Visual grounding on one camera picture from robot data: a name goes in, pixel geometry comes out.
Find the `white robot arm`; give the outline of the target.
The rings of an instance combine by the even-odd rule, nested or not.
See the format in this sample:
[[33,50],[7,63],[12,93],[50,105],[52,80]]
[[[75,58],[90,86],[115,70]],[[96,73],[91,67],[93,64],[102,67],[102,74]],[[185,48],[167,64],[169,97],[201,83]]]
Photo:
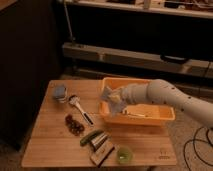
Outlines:
[[167,105],[182,110],[203,126],[213,128],[213,103],[185,94],[162,79],[146,84],[128,84],[112,90],[107,97],[113,104],[114,113],[122,111],[127,105]]

